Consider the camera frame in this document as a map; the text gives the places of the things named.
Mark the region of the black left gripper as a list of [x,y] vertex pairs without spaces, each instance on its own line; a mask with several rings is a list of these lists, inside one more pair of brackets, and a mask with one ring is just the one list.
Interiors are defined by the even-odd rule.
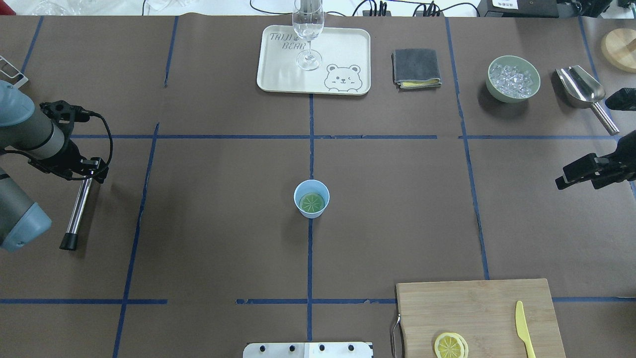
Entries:
[[91,160],[98,161],[97,165],[87,164],[88,159],[80,154],[80,150],[70,139],[70,135],[75,123],[85,123],[93,117],[100,118],[105,131],[109,132],[109,125],[104,116],[79,105],[68,104],[64,100],[42,102],[39,108],[52,120],[55,128],[61,130],[63,138],[62,147],[57,154],[49,159],[39,161],[40,170],[44,173],[52,173],[62,179],[75,181],[81,180],[79,177],[73,177],[73,174],[77,173],[84,180],[95,179],[100,185],[103,184],[107,179],[109,164],[100,157],[91,157]]

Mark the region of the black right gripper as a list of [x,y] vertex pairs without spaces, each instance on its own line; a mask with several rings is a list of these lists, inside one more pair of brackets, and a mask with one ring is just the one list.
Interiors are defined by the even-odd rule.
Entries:
[[[622,88],[606,100],[611,110],[635,111],[636,89]],[[632,131],[618,140],[614,152],[598,157],[586,154],[563,167],[563,175],[555,179],[558,190],[590,181],[594,189],[612,183],[634,181],[636,176],[636,132]]]

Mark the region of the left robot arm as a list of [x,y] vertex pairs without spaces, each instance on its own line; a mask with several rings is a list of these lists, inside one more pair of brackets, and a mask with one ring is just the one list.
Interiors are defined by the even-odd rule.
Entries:
[[[64,100],[36,106],[18,86],[2,81],[0,89],[1,154],[17,154],[42,173],[68,181],[81,181],[70,224],[62,239],[62,250],[75,250],[78,227],[93,182],[103,183],[108,175],[114,144],[109,143],[107,159],[82,156],[71,140],[75,123],[101,118]],[[0,173],[0,243],[15,252],[50,229],[52,220],[12,179]]]

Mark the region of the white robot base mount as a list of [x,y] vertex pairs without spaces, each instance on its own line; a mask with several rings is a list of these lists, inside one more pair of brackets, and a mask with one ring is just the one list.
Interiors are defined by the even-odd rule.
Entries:
[[374,349],[367,342],[286,342],[252,343],[243,358],[373,358]]

